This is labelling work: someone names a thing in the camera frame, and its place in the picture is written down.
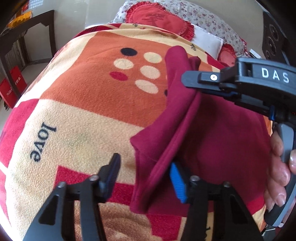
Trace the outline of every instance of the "black dot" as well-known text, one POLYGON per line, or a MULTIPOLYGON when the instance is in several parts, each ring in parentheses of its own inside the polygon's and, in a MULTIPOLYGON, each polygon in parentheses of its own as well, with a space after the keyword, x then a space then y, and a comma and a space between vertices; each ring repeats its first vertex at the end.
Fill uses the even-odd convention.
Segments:
POLYGON ((138 52, 132 48, 123 48, 120 52, 125 56, 135 56, 138 52))

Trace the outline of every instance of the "maroon towel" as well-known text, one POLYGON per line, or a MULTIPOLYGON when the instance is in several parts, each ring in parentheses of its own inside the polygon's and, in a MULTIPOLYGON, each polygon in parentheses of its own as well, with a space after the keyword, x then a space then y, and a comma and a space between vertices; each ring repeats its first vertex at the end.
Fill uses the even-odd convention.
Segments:
POLYGON ((168 174, 176 156, 192 174, 208 182, 230 181, 245 203, 262 196, 270 150, 263 116, 185 88, 182 74, 198 70, 200 59, 188 59, 182 47, 170 48, 165 61, 167 107, 152 125, 131 138, 136 151, 131 210, 187 215, 188 206, 177 199, 168 174))

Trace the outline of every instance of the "white cloth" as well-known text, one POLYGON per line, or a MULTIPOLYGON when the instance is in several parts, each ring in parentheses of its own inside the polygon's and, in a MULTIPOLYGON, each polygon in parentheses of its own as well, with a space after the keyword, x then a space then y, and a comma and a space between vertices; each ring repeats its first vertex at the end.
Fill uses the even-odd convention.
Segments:
POLYGON ((193 24, 193 26, 194 37, 191 42, 206 51, 214 59, 217 59, 223 45, 223 39, 208 33, 197 25, 193 24))

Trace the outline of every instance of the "red box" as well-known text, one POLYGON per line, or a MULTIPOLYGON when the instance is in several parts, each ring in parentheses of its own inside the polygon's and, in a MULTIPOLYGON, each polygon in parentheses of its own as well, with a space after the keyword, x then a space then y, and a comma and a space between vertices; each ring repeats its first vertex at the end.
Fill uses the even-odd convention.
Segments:
MULTIPOLYGON (((17 89, 19 90, 20 93, 23 93, 27 87, 27 84, 26 84, 18 66, 15 66, 10 71, 10 73, 11 73, 12 79, 15 82, 15 85, 17 86, 17 89)), ((15 93, 13 93, 7 79, 4 79, 0 83, 0 95, 2 96, 2 98, 6 102, 6 104, 9 106, 9 108, 13 108, 18 100, 15 93)))
POLYGON ((26 11, 29 8, 29 1, 27 1, 24 6, 22 7, 22 11, 26 11))

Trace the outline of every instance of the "fleece blanket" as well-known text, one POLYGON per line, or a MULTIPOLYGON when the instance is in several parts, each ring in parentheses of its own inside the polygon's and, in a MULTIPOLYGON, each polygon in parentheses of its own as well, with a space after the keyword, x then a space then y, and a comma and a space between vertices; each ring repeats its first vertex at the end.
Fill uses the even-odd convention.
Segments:
MULTIPOLYGON (((180 36, 151 26, 113 24, 72 39, 28 88, 0 137, 0 205, 21 238, 60 181, 83 181, 117 152, 119 177, 109 202, 100 204, 107 239, 180 239, 185 217, 129 209, 136 175, 130 138, 165 109, 164 57, 176 45, 200 58, 200 70, 221 68, 180 36)), ((256 203, 251 212, 261 228, 263 199, 256 203)), ((81 240, 78 206, 75 228, 81 240)), ((209 213, 207 240, 212 228, 209 213)))

